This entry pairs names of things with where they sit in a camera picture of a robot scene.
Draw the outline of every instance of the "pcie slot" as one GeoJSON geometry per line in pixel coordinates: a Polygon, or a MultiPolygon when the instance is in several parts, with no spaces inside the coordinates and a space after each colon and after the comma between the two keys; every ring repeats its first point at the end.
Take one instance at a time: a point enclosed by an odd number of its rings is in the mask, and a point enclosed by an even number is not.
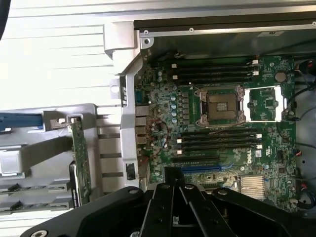
{"type": "Polygon", "coordinates": [[[198,147],[183,147],[179,150],[183,151],[207,151],[207,150],[225,150],[225,149],[234,149],[234,148],[248,148],[248,147],[255,147],[258,143],[241,143],[241,144],[223,144],[221,146],[198,146],[198,147]]]}
{"type": "Polygon", "coordinates": [[[219,156],[192,156],[192,157],[172,157],[173,163],[199,162],[199,161],[219,161],[219,156]]]}
{"type": "Polygon", "coordinates": [[[213,145],[213,144],[227,144],[227,143],[240,143],[240,142],[258,142],[261,143],[261,140],[256,138],[246,138],[246,139],[220,139],[216,141],[190,141],[190,142],[183,142],[178,144],[178,148],[185,148],[185,147],[193,147],[193,146],[200,146],[200,145],[213,145]]]}
{"type": "MultiPolygon", "coordinates": [[[[218,135],[219,133],[246,133],[246,132],[257,132],[258,130],[256,128],[232,128],[232,129],[228,129],[225,130],[223,132],[216,132],[216,135],[218,135]]],[[[213,130],[204,130],[204,131],[196,131],[196,132],[181,132],[180,135],[181,137],[184,136],[190,136],[190,135],[199,135],[199,134],[209,134],[214,132],[213,130]]]]}
{"type": "Polygon", "coordinates": [[[181,143],[192,140],[201,140],[201,139],[218,139],[218,138],[240,138],[240,137],[255,137],[256,133],[248,133],[248,134],[221,134],[221,135],[209,135],[209,136],[192,136],[192,137],[179,137],[181,139],[181,143]]]}
{"type": "Polygon", "coordinates": [[[208,172],[221,171],[221,166],[219,165],[188,166],[188,167],[181,167],[181,171],[184,174],[208,173],[208,172]]]}

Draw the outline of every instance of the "metal bracket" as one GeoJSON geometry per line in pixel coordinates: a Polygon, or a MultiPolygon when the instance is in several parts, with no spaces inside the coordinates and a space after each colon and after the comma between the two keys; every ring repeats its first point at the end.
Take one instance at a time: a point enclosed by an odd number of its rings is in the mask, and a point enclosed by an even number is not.
{"type": "Polygon", "coordinates": [[[128,164],[135,164],[135,179],[128,180],[126,169],[123,170],[124,184],[126,186],[139,187],[138,175],[138,160],[136,154],[136,137],[135,137],[135,93],[134,93],[134,78],[141,70],[143,62],[139,59],[131,68],[125,77],[126,81],[126,106],[122,107],[122,119],[120,126],[120,143],[122,149],[123,166],[128,164]]]}
{"type": "Polygon", "coordinates": [[[140,55],[139,31],[133,21],[103,26],[104,52],[113,60],[115,73],[124,75],[140,55]]]}

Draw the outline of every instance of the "cpu socket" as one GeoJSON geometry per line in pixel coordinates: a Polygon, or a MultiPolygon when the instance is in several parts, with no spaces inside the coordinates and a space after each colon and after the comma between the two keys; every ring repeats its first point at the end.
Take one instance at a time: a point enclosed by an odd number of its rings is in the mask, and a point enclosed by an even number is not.
{"type": "Polygon", "coordinates": [[[204,87],[195,91],[195,96],[200,98],[201,111],[196,125],[223,127],[245,121],[241,103],[244,89],[241,86],[204,87]]]}

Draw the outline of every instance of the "green circuit board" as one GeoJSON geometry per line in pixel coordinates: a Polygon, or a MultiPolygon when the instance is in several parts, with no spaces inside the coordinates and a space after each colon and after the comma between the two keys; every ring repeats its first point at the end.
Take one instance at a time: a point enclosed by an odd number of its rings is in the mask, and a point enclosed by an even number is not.
{"type": "MultiPolygon", "coordinates": [[[[205,63],[225,65],[244,61],[245,58],[223,58],[183,60],[177,64],[185,68],[192,65],[203,66],[205,63]]],[[[186,181],[202,185],[206,190],[228,187],[245,194],[248,194],[248,190],[253,188],[248,186],[249,182],[253,184],[259,182],[259,186],[261,185],[264,189],[264,198],[260,196],[259,199],[273,202],[284,210],[295,211],[295,206],[289,202],[289,199],[295,196],[295,180],[286,172],[286,169],[293,172],[296,167],[295,159],[292,159],[296,142],[295,122],[285,121],[285,119],[282,122],[273,121],[276,116],[280,116],[279,112],[276,111],[278,106],[276,87],[280,87],[284,98],[288,99],[294,93],[293,58],[260,57],[257,65],[259,74],[255,79],[242,83],[221,83],[219,81],[210,84],[189,82],[187,85],[177,85],[170,78],[172,76],[171,65],[172,62],[162,62],[148,67],[142,78],[135,84],[136,106],[149,105],[146,126],[147,143],[138,145],[138,148],[141,149],[143,156],[149,158],[150,182],[163,182],[163,168],[165,166],[211,165],[220,167],[220,170],[185,173],[186,181]],[[286,75],[286,79],[276,80],[276,74],[280,72],[286,75]],[[227,119],[209,121],[207,127],[200,126],[198,121],[203,113],[203,107],[198,93],[204,90],[209,98],[214,96],[216,99],[218,95],[236,93],[236,86],[243,89],[253,89],[250,90],[251,100],[248,107],[250,108],[251,119],[258,122],[244,122],[232,129],[240,137],[246,131],[254,131],[255,136],[261,141],[260,144],[251,147],[238,147],[232,144],[232,147],[227,149],[182,151],[179,148],[181,143],[177,141],[180,138],[179,134],[205,131],[211,133],[219,128],[234,124],[234,121],[227,117],[227,119]],[[153,126],[154,133],[150,132],[152,125],[156,125],[156,127],[153,126]],[[194,160],[189,162],[173,161],[173,158],[183,156],[216,157],[217,159],[196,162],[194,160]]],[[[221,103],[219,106],[217,111],[221,110],[222,107],[226,110],[229,105],[221,103]]],[[[209,117],[215,116],[214,114],[216,115],[216,112],[210,113],[209,117]]],[[[288,107],[286,113],[282,113],[281,117],[284,118],[289,114],[295,115],[295,111],[291,107],[288,107]]],[[[190,142],[194,142],[194,135],[190,137],[192,140],[190,142]]],[[[243,141],[238,137],[235,140],[236,143],[243,141]]]]}
{"type": "Polygon", "coordinates": [[[77,168],[79,196],[83,205],[89,202],[89,195],[91,193],[91,178],[88,151],[81,121],[78,120],[70,124],[69,131],[72,134],[74,143],[73,150],[77,168]]]}

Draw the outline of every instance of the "blue pcie slot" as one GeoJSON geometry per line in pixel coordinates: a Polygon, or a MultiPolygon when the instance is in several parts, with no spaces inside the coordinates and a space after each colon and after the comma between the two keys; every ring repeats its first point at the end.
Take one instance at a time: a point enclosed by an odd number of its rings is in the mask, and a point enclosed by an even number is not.
{"type": "Polygon", "coordinates": [[[221,171],[221,170],[222,170],[222,167],[220,165],[200,165],[200,166],[181,167],[181,171],[184,174],[208,173],[208,172],[216,172],[216,171],[221,171]]]}

